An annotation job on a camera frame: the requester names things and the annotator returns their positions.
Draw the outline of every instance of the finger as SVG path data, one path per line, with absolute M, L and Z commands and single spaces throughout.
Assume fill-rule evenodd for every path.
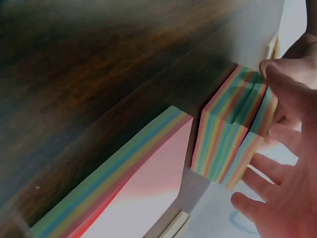
M 231 196 L 231 203 L 235 209 L 245 215 L 249 220 L 255 222 L 266 214 L 266 204 L 249 199 L 242 193 L 236 192 Z
M 314 109 L 316 92 L 304 84 L 294 81 L 285 75 L 276 64 L 269 64 L 266 69 L 266 78 L 282 107 L 293 113 L 299 119 Z
M 316 78 L 316 68 L 311 63 L 310 58 L 263 60 L 260 63 L 260 69 L 265 75 L 265 70 L 270 63 L 278 65 L 281 71 L 295 81 L 304 83 L 310 88 L 313 87 Z
M 283 124 L 274 124 L 268 134 L 285 145 L 294 155 L 300 156 L 302 150 L 302 134 Z
M 250 165 L 261 171 L 277 185 L 282 184 L 291 167 L 290 165 L 281 165 L 280 163 L 258 153 L 254 154 Z
M 242 181 L 256 192 L 264 201 L 270 200 L 275 188 L 274 184 L 266 181 L 250 168 L 247 168 L 244 172 Z

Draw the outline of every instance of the dark wood surface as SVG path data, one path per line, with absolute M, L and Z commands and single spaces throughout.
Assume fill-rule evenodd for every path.
M 269 2 L 274 20 L 254 14 L 262 0 L 0 0 L 0 237 L 27 237 L 169 105 L 195 117 L 189 165 L 199 112 L 233 66 L 213 53 L 244 29 L 238 51 L 258 62 L 283 0 Z

